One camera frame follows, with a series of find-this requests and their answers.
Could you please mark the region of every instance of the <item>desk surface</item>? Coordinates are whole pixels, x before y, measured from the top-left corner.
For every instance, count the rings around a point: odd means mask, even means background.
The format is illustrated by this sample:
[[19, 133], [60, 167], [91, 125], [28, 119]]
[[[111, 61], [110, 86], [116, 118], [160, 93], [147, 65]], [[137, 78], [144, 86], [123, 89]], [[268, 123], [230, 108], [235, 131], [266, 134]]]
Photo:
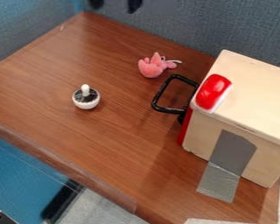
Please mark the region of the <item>desk surface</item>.
[[[145, 79], [137, 61], [155, 51], [184, 63]], [[267, 190], [242, 178], [233, 204], [197, 193], [207, 162], [177, 144], [175, 115], [151, 109], [169, 74], [202, 81], [213, 63], [202, 52], [82, 13], [0, 63], [0, 137], [150, 223], [276, 223], [279, 182]], [[94, 110], [71, 101], [83, 83], [101, 93]], [[161, 103], [185, 102], [189, 89], [178, 85]]]

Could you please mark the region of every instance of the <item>gray fabric wall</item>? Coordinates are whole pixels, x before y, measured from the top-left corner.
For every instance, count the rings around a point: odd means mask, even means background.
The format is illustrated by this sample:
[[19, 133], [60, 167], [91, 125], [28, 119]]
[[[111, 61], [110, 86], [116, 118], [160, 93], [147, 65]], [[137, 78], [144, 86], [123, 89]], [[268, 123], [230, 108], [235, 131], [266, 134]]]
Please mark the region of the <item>gray fabric wall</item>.
[[79, 11], [81, 0], [0, 0], [0, 60]]
[[280, 0], [178, 0], [163, 15], [129, 15], [127, 1], [105, 0], [99, 13], [214, 56], [229, 49], [280, 66]]

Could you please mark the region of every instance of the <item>pink toy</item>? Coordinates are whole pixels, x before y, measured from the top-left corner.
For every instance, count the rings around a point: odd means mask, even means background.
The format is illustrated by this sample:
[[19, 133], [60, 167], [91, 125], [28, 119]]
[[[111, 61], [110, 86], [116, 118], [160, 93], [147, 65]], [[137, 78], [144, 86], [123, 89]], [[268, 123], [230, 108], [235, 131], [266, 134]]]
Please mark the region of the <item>pink toy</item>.
[[166, 68], [176, 68], [177, 64], [182, 63], [180, 60], [166, 60], [164, 56], [160, 56], [155, 52], [151, 59], [145, 58], [138, 61], [141, 74], [146, 78], [158, 77]]

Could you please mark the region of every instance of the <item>red plastic part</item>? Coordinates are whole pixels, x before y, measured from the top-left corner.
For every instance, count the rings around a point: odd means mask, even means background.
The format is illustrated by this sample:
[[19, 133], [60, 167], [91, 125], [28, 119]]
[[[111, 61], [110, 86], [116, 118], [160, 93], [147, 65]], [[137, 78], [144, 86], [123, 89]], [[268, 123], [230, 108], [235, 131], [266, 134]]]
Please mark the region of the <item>red plastic part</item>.
[[199, 89], [196, 104], [202, 109], [212, 109], [231, 84], [227, 78], [216, 73], [211, 74]]
[[179, 132], [179, 135], [178, 135], [178, 144], [180, 144], [180, 145], [183, 145], [185, 135], [186, 135], [186, 131], [188, 129], [189, 122], [191, 120], [192, 112], [193, 112], [193, 110], [189, 107], [188, 110], [185, 113], [184, 122], [182, 124], [182, 128], [181, 128], [181, 130]]

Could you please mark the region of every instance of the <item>white knob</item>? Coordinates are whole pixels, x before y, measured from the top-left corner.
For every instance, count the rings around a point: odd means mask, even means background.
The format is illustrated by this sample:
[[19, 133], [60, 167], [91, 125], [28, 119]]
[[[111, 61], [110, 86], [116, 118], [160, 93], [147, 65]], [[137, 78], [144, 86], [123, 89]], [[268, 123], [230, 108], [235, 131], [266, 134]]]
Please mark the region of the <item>white knob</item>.
[[84, 84], [83, 86], [81, 86], [81, 91], [82, 91], [82, 95], [84, 97], [89, 96], [90, 95], [90, 86], [87, 84]]

